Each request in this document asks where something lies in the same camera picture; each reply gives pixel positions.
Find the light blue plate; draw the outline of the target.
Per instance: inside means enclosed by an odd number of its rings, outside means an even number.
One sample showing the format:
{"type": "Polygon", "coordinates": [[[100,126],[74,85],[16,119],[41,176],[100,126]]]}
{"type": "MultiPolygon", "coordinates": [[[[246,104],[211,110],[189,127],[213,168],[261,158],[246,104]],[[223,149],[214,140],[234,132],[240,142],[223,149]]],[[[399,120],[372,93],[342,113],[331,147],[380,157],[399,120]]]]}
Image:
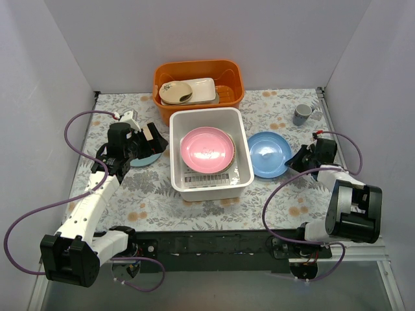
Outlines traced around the light blue plate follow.
{"type": "Polygon", "coordinates": [[[144,159],[134,159],[130,162],[130,166],[135,168],[146,167],[156,162],[160,157],[161,154],[154,154],[144,159]]]}

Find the pink plate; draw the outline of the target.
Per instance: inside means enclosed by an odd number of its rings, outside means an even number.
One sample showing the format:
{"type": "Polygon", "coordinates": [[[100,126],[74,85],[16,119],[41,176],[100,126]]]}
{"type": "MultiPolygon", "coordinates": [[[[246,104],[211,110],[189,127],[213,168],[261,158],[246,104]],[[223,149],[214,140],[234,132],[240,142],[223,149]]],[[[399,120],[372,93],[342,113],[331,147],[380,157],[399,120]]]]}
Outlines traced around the pink plate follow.
{"type": "Polygon", "coordinates": [[[233,155],[231,137],[214,127],[199,127],[187,133],[180,143],[183,162],[199,172],[217,172],[226,168],[233,155]]]}

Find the woven bamboo plate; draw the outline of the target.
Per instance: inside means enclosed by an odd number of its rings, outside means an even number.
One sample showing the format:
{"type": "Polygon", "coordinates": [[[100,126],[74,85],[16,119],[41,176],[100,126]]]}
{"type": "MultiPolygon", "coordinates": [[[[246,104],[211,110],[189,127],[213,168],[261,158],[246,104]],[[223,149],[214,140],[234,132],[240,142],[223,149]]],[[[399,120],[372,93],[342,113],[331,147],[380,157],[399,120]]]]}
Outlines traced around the woven bamboo plate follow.
{"type": "Polygon", "coordinates": [[[230,138],[230,139],[231,139],[231,142],[232,142],[232,145],[233,145],[233,155],[232,155],[232,160],[230,162],[230,165],[232,166],[232,164],[235,161],[237,151],[236,151],[236,145],[235,145],[234,140],[232,138],[230,138]]]}

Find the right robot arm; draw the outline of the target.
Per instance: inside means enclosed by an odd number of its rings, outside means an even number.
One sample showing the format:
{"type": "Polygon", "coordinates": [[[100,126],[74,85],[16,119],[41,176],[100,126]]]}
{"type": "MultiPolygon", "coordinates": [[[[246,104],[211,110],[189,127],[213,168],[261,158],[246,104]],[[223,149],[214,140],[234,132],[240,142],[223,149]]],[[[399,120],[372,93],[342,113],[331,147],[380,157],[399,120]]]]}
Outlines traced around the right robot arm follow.
{"type": "Polygon", "coordinates": [[[382,190],[356,180],[334,164],[336,141],[319,138],[317,134],[313,139],[312,144],[303,144],[285,165],[312,176],[331,193],[331,199],[323,220],[302,225],[303,235],[294,240],[294,252],[304,258],[311,256],[317,242],[375,243],[381,228],[382,190]]]}

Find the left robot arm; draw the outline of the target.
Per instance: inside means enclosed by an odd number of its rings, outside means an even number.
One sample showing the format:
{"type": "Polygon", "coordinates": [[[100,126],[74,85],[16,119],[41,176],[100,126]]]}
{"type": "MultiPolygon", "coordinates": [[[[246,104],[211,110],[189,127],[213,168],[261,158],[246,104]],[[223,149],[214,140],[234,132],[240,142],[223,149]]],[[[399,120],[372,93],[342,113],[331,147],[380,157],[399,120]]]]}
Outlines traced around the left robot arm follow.
{"type": "Polygon", "coordinates": [[[115,226],[99,237],[95,230],[131,161],[163,153],[168,142],[152,122],[141,130],[127,122],[116,122],[110,125],[107,136],[107,143],[96,153],[86,197],[77,202],[54,235],[45,235],[40,242],[45,276],[50,281],[90,287],[107,260],[117,255],[131,259],[137,254],[134,229],[115,226]]]}

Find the white plastic bin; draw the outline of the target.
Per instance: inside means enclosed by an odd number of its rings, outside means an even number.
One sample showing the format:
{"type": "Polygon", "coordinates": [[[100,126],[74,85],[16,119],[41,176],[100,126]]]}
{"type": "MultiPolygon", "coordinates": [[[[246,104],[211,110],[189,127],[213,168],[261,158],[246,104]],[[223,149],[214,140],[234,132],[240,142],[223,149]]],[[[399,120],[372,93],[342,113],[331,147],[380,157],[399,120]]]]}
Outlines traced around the white plastic bin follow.
{"type": "Polygon", "coordinates": [[[241,113],[235,108],[179,111],[169,120],[171,185],[188,202],[239,197],[254,180],[241,113]],[[201,175],[186,172],[180,143],[191,130],[209,126],[226,132],[235,142],[236,158],[225,173],[201,175]]]}

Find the orange plastic bin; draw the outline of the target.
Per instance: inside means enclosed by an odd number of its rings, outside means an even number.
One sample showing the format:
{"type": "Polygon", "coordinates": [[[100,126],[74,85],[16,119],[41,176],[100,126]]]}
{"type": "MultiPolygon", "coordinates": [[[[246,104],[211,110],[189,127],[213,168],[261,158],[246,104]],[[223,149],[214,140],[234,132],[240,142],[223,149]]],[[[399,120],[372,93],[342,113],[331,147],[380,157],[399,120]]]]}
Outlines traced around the orange plastic bin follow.
{"type": "Polygon", "coordinates": [[[192,60],[170,62],[159,66],[153,77],[152,99],[159,109],[162,121],[169,125],[173,113],[191,109],[239,108],[244,98],[244,84],[241,69],[231,60],[192,60]],[[198,82],[207,82],[215,88],[212,102],[191,99],[185,104],[168,105],[160,98],[164,84],[181,81],[194,90],[198,82]]]}

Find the floral table mat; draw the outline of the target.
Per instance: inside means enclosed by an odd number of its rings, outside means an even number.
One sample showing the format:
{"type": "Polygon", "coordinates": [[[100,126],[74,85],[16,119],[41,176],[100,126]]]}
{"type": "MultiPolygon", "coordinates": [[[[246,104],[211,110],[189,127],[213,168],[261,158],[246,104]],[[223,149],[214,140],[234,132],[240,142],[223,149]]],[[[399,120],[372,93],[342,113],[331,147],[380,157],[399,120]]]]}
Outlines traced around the floral table mat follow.
{"type": "MultiPolygon", "coordinates": [[[[247,135],[276,132],[293,152],[309,144],[313,132],[330,130],[321,92],[314,89],[247,91],[240,103],[247,135]],[[313,108],[302,126],[293,124],[298,104],[313,108]]],[[[274,179],[256,178],[236,198],[187,202],[170,181],[170,153],[153,164],[133,168],[112,196],[97,231],[125,225],[137,231],[294,229],[303,222],[324,219],[330,192],[311,176],[293,171],[274,179]]]]}

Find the grey ceramic cup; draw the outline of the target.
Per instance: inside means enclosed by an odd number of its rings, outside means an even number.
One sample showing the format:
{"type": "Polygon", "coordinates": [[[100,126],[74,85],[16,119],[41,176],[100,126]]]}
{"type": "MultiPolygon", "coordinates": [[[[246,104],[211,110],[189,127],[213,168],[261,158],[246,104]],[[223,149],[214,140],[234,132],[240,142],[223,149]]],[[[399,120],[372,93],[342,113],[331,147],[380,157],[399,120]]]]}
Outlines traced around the grey ceramic cup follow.
{"type": "Polygon", "coordinates": [[[306,104],[298,104],[294,110],[292,122],[296,126],[302,126],[311,116],[313,108],[306,104]]]}

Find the cream round floral dish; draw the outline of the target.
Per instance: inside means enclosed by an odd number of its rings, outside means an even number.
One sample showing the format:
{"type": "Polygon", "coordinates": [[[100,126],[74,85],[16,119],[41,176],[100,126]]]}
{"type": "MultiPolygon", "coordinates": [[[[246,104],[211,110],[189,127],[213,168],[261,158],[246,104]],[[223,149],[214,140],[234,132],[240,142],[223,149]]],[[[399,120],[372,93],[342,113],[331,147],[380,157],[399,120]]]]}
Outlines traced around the cream round floral dish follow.
{"type": "Polygon", "coordinates": [[[159,96],[165,103],[181,104],[187,102],[193,95],[191,86],[182,81],[164,83],[159,90],[159,96]]]}

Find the cream rectangular tray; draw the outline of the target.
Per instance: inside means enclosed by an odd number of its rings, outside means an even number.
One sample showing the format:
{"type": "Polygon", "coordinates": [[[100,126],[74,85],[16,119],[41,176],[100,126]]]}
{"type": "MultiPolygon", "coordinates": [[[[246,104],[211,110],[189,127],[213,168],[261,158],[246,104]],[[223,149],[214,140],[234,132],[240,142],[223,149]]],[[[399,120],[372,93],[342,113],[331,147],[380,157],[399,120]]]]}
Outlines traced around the cream rectangular tray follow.
{"type": "Polygon", "coordinates": [[[186,82],[191,86],[193,90],[192,97],[187,102],[181,104],[168,104],[161,99],[163,105],[179,106],[186,104],[210,104],[216,101],[217,92],[212,78],[197,78],[182,80],[182,82],[186,82]]]}

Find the aluminium rail frame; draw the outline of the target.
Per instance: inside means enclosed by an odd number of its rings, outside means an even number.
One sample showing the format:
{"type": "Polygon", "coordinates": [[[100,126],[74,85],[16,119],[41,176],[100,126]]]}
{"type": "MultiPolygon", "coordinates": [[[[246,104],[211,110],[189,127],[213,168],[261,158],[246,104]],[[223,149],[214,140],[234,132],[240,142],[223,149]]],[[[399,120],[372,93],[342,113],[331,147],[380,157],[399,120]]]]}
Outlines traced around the aluminium rail frame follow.
{"type": "MultiPolygon", "coordinates": [[[[332,129],[321,92],[321,104],[332,129]]],[[[103,271],[97,284],[79,288],[51,283],[40,277],[30,310],[403,310],[405,305],[392,273],[390,255],[382,240],[374,244],[345,242],[333,248],[333,257],[320,259],[327,271],[322,281],[302,284],[292,277],[267,273],[173,273],[149,294],[128,289],[103,271]]]]}

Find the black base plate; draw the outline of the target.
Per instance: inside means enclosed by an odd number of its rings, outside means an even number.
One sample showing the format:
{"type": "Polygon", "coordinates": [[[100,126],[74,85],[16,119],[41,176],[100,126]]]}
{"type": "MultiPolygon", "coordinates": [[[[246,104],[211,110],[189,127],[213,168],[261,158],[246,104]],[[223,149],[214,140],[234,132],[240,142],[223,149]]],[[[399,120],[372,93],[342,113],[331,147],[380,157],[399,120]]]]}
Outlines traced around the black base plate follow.
{"type": "Polygon", "coordinates": [[[288,242],[262,230],[135,232],[142,273],[270,271],[289,273],[291,259],[331,258],[331,250],[288,242]]]}

